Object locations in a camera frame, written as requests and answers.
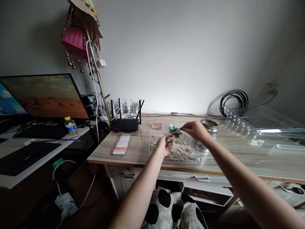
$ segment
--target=monitor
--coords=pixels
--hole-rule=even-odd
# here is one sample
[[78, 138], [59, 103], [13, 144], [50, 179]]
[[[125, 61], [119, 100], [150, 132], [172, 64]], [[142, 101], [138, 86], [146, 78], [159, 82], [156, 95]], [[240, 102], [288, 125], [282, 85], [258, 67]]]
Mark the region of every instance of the monitor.
[[0, 77], [33, 117], [89, 119], [71, 74]]
[[27, 114], [25, 109], [16, 101], [3, 84], [0, 83], [0, 116]]

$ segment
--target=hand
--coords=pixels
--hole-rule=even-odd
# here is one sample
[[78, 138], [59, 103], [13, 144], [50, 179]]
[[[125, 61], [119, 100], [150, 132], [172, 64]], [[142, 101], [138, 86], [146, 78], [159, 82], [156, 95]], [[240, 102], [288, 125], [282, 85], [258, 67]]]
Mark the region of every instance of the hand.
[[163, 135], [156, 144], [156, 148], [155, 148], [155, 153], [156, 154], [161, 154], [163, 157], [166, 157], [169, 154], [169, 150], [172, 148], [173, 146], [173, 139], [171, 139], [170, 142], [166, 142], [167, 138], [173, 137], [174, 135]]
[[184, 124], [180, 129], [184, 132], [187, 132], [194, 139], [202, 143], [205, 143], [212, 138], [204, 125], [198, 121], [188, 122]]

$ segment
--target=computer monitor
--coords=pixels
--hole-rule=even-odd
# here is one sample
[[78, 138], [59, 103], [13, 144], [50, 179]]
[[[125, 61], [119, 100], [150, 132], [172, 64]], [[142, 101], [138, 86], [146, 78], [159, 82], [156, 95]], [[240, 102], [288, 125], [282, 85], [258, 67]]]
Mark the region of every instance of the computer monitor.
[[16, 101], [3, 84], [0, 83], [0, 116], [27, 114], [25, 109]]
[[33, 117], [89, 119], [71, 74], [0, 77]]

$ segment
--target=wall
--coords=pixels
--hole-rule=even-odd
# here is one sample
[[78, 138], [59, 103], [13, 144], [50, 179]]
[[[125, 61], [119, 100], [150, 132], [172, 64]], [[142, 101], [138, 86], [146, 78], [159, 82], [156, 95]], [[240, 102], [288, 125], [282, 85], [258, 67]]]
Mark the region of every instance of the wall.
[[[70, 72], [81, 93], [92, 92], [88, 73], [66, 64], [67, 10], [65, 0], [3, 2], [0, 76]], [[203, 114], [231, 89], [253, 101], [305, 24], [297, 0], [101, 0], [97, 11], [105, 93], [145, 99], [144, 110], [159, 112]]]
[[0, 76], [71, 73], [81, 94], [94, 91], [86, 67], [73, 70], [61, 44], [67, 0], [2, 1]]
[[269, 107], [305, 125], [305, 36], [275, 82], [279, 94]]

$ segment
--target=plastic bottle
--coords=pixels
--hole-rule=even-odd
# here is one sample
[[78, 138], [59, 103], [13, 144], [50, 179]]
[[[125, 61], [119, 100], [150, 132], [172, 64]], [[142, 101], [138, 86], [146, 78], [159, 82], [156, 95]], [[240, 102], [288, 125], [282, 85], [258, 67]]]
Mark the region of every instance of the plastic bottle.
[[72, 120], [69, 116], [64, 118], [66, 121], [64, 123], [65, 127], [68, 129], [69, 135], [77, 135], [78, 129], [75, 124], [75, 121]]

